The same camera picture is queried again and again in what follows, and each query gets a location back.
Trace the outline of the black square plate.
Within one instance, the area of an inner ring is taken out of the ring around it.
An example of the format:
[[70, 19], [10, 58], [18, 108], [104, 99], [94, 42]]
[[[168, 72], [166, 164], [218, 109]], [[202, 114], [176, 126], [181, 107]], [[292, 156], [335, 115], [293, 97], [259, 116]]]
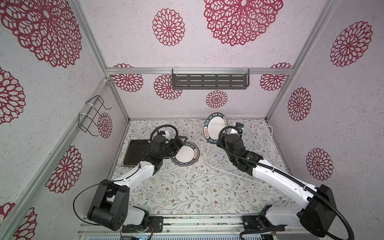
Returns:
[[149, 140], [130, 140], [122, 162], [122, 167], [135, 167], [142, 160], [149, 145]]

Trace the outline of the white round plate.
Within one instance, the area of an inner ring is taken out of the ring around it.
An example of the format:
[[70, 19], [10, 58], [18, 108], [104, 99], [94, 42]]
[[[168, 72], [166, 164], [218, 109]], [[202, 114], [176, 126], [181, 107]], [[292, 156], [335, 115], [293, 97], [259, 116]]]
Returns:
[[216, 145], [220, 131], [228, 126], [228, 120], [222, 113], [213, 113], [204, 122], [204, 137], [208, 143]]
[[171, 157], [171, 160], [178, 166], [187, 167], [195, 164], [199, 157], [199, 148], [194, 143], [186, 142], [185, 145], [178, 151], [176, 156]]

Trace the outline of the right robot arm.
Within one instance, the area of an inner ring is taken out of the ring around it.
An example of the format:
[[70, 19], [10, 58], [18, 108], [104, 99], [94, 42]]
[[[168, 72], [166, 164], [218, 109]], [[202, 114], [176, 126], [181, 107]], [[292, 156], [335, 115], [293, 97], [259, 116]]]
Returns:
[[259, 219], [266, 220], [270, 230], [299, 225], [317, 237], [331, 235], [329, 228], [340, 212], [329, 187], [316, 187], [275, 168], [262, 156], [246, 150], [243, 139], [237, 132], [228, 134], [223, 130], [219, 134], [217, 146], [226, 152], [235, 168], [271, 184], [301, 207], [299, 211], [275, 211], [272, 207], [265, 208]]

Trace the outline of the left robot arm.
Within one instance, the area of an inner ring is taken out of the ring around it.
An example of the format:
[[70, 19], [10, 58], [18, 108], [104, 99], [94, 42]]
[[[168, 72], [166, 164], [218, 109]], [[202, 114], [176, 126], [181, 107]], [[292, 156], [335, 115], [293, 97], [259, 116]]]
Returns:
[[176, 156], [187, 139], [176, 136], [168, 140], [164, 135], [157, 135], [149, 140], [145, 151], [139, 154], [136, 167], [115, 180], [103, 180], [98, 184], [87, 219], [113, 231], [129, 225], [146, 230], [150, 224], [149, 212], [129, 207], [130, 193], [157, 173], [164, 159]]

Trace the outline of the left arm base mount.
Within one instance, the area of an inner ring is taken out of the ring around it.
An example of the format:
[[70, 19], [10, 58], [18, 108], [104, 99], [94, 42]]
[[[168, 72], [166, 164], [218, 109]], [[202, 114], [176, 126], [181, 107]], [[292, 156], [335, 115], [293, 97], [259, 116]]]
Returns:
[[142, 233], [162, 233], [164, 226], [164, 217], [150, 216], [145, 219], [144, 225], [125, 225], [122, 226], [122, 233], [142, 234]]

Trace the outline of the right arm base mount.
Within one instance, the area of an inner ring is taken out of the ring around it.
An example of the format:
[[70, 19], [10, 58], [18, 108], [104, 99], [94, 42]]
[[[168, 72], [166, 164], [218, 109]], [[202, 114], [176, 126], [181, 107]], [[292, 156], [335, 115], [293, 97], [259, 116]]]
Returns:
[[262, 215], [245, 215], [242, 216], [245, 232], [266, 233], [275, 230], [285, 230], [286, 225], [275, 226], [270, 223], [265, 216]]

